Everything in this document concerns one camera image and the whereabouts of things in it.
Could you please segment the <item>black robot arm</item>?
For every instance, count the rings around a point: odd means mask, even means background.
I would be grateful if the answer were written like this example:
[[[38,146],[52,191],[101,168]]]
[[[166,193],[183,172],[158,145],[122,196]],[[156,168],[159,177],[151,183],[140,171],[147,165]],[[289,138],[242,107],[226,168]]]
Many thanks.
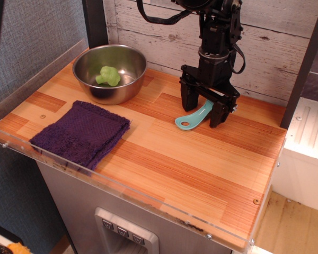
[[[198,67],[181,67],[182,106],[185,111],[196,108],[200,96],[206,102],[196,112],[175,119],[175,123],[182,130],[191,130],[210,115],[209,126],[215,128],[237,109],[236,100],[240,96],[230,78],[245,69],[245,66],[234,69],[236,55],[243,53],[236,44],[243,31],[242,1],[178,1],[177,4],[199,14],[202,40]]]

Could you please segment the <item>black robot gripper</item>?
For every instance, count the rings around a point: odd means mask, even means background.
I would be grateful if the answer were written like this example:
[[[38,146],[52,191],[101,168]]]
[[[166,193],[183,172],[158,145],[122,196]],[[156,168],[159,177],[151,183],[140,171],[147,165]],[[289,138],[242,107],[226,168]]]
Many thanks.
[[[240,96],[230,82],[233,73],[240,73],[234,70],[235,60],[236,54],[230,54],[222,60],[201,56],[198,67],[181,66],[182,107],[186,112],[193,110],[198,105],[199,96],[213,102],[209,125],[211,128],[226,121]]]

